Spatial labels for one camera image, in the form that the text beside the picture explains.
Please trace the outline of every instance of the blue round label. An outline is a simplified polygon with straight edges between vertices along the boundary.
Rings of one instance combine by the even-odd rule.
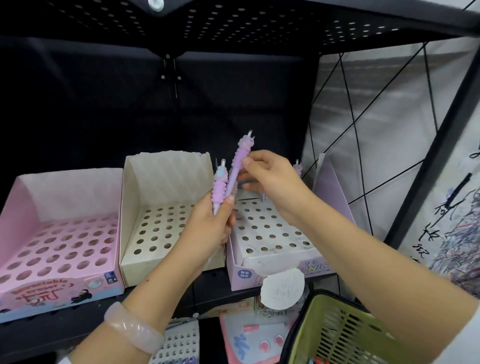
[[[238,275],[240,278],[250,278],[252,276],[252,272],[249,270],[239,270]]]

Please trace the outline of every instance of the bangle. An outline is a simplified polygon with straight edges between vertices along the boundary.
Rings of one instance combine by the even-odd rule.
[[[143,352],[153,355],[162,347],[163,335],[150,325],[142,322],[123,307],[120,302],[115,302],[108,308],[104,320],[111,328]]]

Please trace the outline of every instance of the person's right hand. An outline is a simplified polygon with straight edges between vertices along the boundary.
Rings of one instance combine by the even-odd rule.
[[[288,159],[269,150],[257,150],[242,159],[243,169],[237,180],[249,182],[245,190],[265,193],[280,215],[291,225],[299,227],[302,206],[316,196],[298,177]]]

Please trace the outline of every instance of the plastic basket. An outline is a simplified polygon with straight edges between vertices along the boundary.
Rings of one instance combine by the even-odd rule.
[[[410,363],[402,345],[362,306],[325,290],[313,291],[285,341],[281,364],[310,358],[331,364]]]

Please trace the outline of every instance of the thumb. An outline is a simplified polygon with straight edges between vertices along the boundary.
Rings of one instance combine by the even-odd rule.
[[[227,196],[227,198],[223,201],[223,203],[218,208],[215,219],[221,221],[222,224],[225,225],[227,223],[228,218],[230,217],[234,204],[235,204],[235,197],[233,197],[233,195]]]
[[[243,158],[241,162],[247,172],[251,174],[258,182],[262,183],[262,179],[266,177],[268,171],[263,168],[260,163],[254,161],[250,157]]]

